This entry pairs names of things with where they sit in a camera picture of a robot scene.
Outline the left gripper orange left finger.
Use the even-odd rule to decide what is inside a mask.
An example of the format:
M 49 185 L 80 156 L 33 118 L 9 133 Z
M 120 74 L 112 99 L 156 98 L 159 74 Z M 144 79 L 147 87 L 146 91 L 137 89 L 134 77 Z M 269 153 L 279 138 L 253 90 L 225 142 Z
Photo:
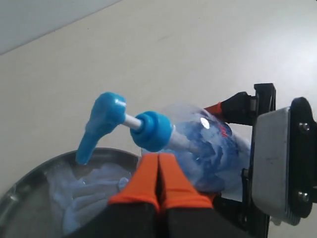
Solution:
M 107 207 L 68 238 L 155 238 L 159 202 L 156 194 L 159 155 L 146 154 L 128 185 Z

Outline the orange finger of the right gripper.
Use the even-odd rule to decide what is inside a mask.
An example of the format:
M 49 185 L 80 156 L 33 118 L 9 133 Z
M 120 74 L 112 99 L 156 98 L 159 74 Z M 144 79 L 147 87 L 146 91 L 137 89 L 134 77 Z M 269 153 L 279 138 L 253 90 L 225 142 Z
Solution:
M 253 125 L 256 102 L 256 96 L 239 92 L 223 102 L 206 107 L 205 110 L 226 123 Z

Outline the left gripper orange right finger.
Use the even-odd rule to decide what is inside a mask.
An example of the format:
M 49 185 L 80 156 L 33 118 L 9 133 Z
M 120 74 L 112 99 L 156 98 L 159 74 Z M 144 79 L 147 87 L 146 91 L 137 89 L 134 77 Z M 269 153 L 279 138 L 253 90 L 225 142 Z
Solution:
M 186 179 L 172 154 L 158 155 L 161 179 L 159 238 L 221 238 L 223 228 L 211 200 Z

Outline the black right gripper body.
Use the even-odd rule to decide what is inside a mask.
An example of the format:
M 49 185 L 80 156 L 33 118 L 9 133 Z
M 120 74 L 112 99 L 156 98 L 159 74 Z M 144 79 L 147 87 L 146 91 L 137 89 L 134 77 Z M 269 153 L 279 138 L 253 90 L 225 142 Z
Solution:
M 253 121 L 250 163 L 241 171 L 242 201 L 233 201 L 220 196 L 216 197 L 216 211 L 239 229 L 245 231 L 253 238 L 266 238 L 268 236 L 269 215 L 259 210 L 252 200 L 252 181 L 255 132 L 258 116 L 275 110 L 276 89 L 272 83 L 255 84 L 256 116 Z

